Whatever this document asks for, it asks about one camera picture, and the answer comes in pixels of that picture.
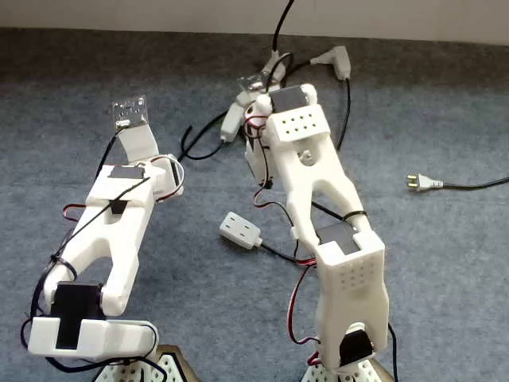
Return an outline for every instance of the gray carpet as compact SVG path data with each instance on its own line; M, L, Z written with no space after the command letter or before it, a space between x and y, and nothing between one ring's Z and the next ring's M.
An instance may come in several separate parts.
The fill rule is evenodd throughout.
M301 59L339 44L353 66L351 130L340 156L387 244L400 378L505 381L509 185L416 195L404 177L418 170L475 183L507 174L509 48L281 38L282 49ZM0 30L3 381L91 379L29 356L18 330L38 275L70 228L60 209L90 189L112 134L109 103L146 94L161 152L178 153L184 129L227 107L235 78L259 69L269 46L268 36ZM340 125L344 89L330 68L306 68L290 82L315 84L331 126ZM209 151L217 136L196 153ZM124 159L116 146L110 162ZM240 140L185 168L185 195L153 212L124 317L153 322L205 381L297 381L313 351L286 333L299 270L218 234L234 210L262 227L267 243L290 251L284 216L250 205L256 185ZM266 197L281 201L281 185ZM318 212L314 219L331 222ZM107 265L95 264L83 280L103 281ZM313 333L317 292L313 271L299 296L300 335ZM391 370L389 349L380 360Z

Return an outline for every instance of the red wire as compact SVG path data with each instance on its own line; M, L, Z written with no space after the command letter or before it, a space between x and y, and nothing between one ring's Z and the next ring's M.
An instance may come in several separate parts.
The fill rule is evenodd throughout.
M78 219L74 218L74 217L69 217L67 216L67 211L68 209L84 209L86 208L87 206L86 205L78 205L76 203L71 203L71 204L68 204L66 205L65 207L62 208L62 216L64 217L64 219L66 220L70 220L70 221L75 221L76 223L78 222Z
M165 155L161 155L159 157L150 159L150 163L154 163L155 161L157 161L159 159L168 159L170 162L172 161L170 158L166 157ZM156 202L164 201L164 200L168 199L169 197L172 197L173 195L178 193L178 190L181 189L183 185L184 185L184 179L181 179L181 183L178 185L178 187L176 189L174 189L174 191L164 195L163 197L159 197L158 199L156 199Z
M321 359L318 358L318 352L315 352L311 355L310 358L308 358L308 365L309 366L314 366L316 364L321 364Z
M261 138L261 135L260 135L260 130L262 129L262 127L265 126L265 123L262 124L262 125L254 125L252 123L250 123L250 121L254 118L269 118L267 117L266 115L252 115L251 117L249 117L248 119L246 119L244 121L244 124L243 124L243 130L244 130L244 134L248 137L248 138L252 138L252 139L257 139L257 138ZM247 129L246 129L246 126L249 125L251 126L253 129L256 130L256 135L251 135L247 132Z
M320 340L318 338L315 338L315 337L304 337L302 338L301 340L296 340L295 339L295 336L293 335L293 323L292 323L292 320L293 320L293 308L295 306L295 300L297 299L297 292L299 290L299 286L301 285L302 283L302 280L304 279L304 276L306 274L306 272L308 271L308 269L310 267L312 267L313 265L308 265L306 267L306 269L304 269L304 271L302 272L302 275L301 277L299 278L299 280L297 281L297 284L295 284L295 287L293 289L293 292L292 292L292 295L289 299L289 305L288 305L288 314L286 315L286 323L287 323L287 326L288 326L288 334L289 334L289 337L292 339L293 342L295 342L296 344L298 345L303 345L305 344L307 341L316 341L318 343L320 343Z

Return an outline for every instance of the metal prongs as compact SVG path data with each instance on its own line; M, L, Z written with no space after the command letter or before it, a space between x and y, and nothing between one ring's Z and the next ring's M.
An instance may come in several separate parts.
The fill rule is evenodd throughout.
M421 173L411 173L406 176L406 179L409 180L409 182L406 184L408 185L409 189L413 189L418 192L426 191L428 189L444 188L443 181L437 181L427 177L426 175L422 175Z
M411 189L416 189L419 186L417 183L417 175L412 174L406 175L406 179L409 180L409 182L406 185L408 185Z

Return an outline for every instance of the white plug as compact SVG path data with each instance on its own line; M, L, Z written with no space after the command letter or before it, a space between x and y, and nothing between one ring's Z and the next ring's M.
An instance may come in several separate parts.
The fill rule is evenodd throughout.
M311 65L315 64L331 64L334 66L334 72L339 81L350 79L352 66L348 58L347 49L344 46L335 46L328 52L312 58Z
M239 246L252 249L262 244L262 231L250 221L230 211L220 225L220 234Z

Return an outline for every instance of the white wall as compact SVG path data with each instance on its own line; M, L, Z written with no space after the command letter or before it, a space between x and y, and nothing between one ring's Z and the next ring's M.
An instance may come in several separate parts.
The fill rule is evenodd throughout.
M0 0L0 26L272 33L286 3ZM296 0L283 33L509 45L508 15L509 0Z

